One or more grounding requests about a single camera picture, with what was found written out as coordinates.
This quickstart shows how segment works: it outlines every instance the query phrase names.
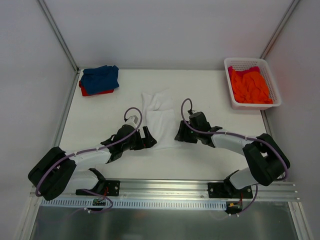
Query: red cloth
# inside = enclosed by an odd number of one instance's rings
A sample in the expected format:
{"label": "red cloth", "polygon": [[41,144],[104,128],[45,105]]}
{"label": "red cloth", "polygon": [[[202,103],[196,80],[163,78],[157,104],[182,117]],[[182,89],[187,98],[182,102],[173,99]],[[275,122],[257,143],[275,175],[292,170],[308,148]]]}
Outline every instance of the red cloth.
{"label": "red cloth", "polygon": [[110,93],[114,92],[114,89],[111,89],[111,90],[108,90],[108,91],[102,91],[102,92],[99,92],[99,93],[96,93],[96,94],[89,95],[87,93],[86,89],[81,85],[81,81],[79,81],[79,87],[81,88],[81,93],[82,93],[82,96],[84,96],[84,97],[93,96],[93,95],[100,95],[100,94],[110,94]]}
{"label": "red cloth", "polygon": [[245,71],[235,71],[228,67],[234,99],[242,104],[272,104],[269,88],[259,67],[251,67]]}

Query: folded cloth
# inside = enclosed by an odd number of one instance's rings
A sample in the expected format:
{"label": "folded cloth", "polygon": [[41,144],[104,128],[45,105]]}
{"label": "folded cloth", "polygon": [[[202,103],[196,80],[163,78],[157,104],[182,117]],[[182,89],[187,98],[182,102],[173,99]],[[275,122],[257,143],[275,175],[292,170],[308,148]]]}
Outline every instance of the folded cloth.
{"label": "folded cloth", "polygon": [[94,95],[119,87],[117,66],[101,66],[83,70],[81,85],[87,94]]}
{"label": "folded cloth", "polygon": [[235,71],[228,67],[234,99],[243,104],[272,104],[269,88],[258,67]]}
{"label": "folded cloth", "polygon": [[[87,97],[87,96],[92,96],[92,95],[89,95],[86,91],[86,89],[81,85],[81,81],[79,81],[79,87],[81,88],[81,93],[82,93],[82,96],[83,97]],[[102,91],[102,92],[99,92],[97,93],[97,95],[100,95],[100,94],[110,94],[110,93],[113,93],[114,90],[108,90],[108,91]]]}
{"label": "folded cloth", "polygon": [[165,90],[154,95],[142,93],[142,114],[144,123],[157,144],[151,149],[168,149],[180,146],[175,141],[178,130],[173,101],[169,91]]}

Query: white table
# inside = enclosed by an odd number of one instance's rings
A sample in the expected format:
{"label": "white table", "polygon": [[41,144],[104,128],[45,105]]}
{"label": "white table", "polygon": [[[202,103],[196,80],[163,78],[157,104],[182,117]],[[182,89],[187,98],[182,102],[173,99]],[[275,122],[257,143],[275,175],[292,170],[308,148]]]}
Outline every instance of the white table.
{"label": "white table", "polygon": [[[142,92],[154,94],[165,89],[171,93],[177,123],[182,119],[182,101],[191,98],[193,109],[204,112],[211,126],[243,135],[265,132],[260,111],[231,108],[224,71],[120,70],[118,82],[120,87],[114,93],[90,97],[83,97],[77,86],[60,143],[63,150],[85,149],[108,139],[124,124],[126,109],[142,110]],[[183,143],[179,148],[126,151],[99,169],[106,178],[222,180],[247,166],[239,154],[198,142]]]}

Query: white towel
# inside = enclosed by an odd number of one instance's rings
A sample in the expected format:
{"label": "white towel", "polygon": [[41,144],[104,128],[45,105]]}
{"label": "white towel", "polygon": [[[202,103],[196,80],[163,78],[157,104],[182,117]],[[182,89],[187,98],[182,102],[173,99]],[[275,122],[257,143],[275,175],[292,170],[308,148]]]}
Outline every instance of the white towel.
{"label": "white towel", "polygon": [[175,141],[178,124],[173,110],[173,101],[168,90],[154,95],[142,93],[142,114],[144,123],[157,141],[151,149],[167,149],[180,146]]}

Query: basket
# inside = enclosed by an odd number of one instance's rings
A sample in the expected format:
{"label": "basket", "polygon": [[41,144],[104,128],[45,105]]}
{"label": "basket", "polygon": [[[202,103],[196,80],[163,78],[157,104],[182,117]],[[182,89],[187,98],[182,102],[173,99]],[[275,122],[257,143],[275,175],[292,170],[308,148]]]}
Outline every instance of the basket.
{"label": "basket", "polygon": [[[244,71],[252,67],[259,67],[260,74],[263,76],[266,85],[269,88],[269,98],[272,99],[273,104],[254,104],[254,103],[239,103],[235,100],[234,92],[228,73],[228,67],[232,66],[236,71]],[[260,58],[247,57],[229,57],[224,60],[224,67],[229,86],[229,93],[231,97],[231,105],[233,109],[237,110],[266,110],[271,107],[277,107],[282,103],[279,90],[274,77],[270,71],[268,63]]]}

